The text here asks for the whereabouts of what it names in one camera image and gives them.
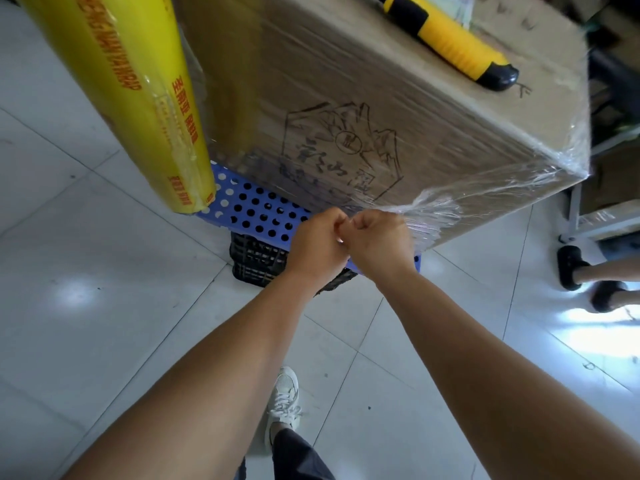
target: left hand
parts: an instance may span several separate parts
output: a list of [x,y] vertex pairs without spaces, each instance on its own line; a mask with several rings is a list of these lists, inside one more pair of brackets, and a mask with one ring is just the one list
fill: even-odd
[[285,272],[308,278],[316,288],[314,291],[338,276],[349,259],[336,234],[345,220],[347,214],[332,207],[300,224],[291,242]]

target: jeans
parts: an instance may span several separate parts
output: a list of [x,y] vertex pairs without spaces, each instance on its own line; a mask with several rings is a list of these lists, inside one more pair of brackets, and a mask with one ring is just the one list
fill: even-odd
[[[283,429],[273,441],[275,480],[335,480],[313,447],[292,429]],[[235,480],[246,480],[244,460]]]

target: white sneaker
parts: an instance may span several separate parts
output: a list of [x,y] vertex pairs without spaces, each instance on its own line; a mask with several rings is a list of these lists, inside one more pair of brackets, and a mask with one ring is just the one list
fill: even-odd
[[276,385],[273,387],[271,398],[267,404],[268,420],[267,429],[264,432],[264,444],[271,451],[271,425],[282,422],[289,425],[293,431],[300,425],[300,406],[298,405],[298,377],[292,368],[280,368]]

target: black plastic crate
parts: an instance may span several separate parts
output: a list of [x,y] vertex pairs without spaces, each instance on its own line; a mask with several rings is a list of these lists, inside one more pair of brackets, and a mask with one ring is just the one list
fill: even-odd
[[[233,274],[236,279],[264,288],[284,271],[289,252],[250,235],[232,232],[229,254],[234,260]],[[357,276],[357,273],[344,268],[320,292],[335,290],[354,276]]]

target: foot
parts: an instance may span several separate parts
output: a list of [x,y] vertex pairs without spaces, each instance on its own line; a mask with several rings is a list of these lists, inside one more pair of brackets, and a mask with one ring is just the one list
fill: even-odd
[[626,290],[627,287],[622,281],[601,281],[591,297],[591,304],[598,313],[612,312],[617,308],[611,305],[613,293]]
[[269,418],[264,432],[264,444],[271,451],[273,438],[271,437],[271,425],[275,422],[282,423],[285,428],[294,431],[300,425],[300,406],[298,405],[298,377],[292,368],[284,366],[280,368],[276,385],[273,387],[271,398],[267,404]]
[[561,247],[558,249],[557,258],[560,284],[565,290],[576,291],[581,285],[573,281],[573,272],[579,267],[590,266],[590,264],[582,260],[582,252],[575,246]]

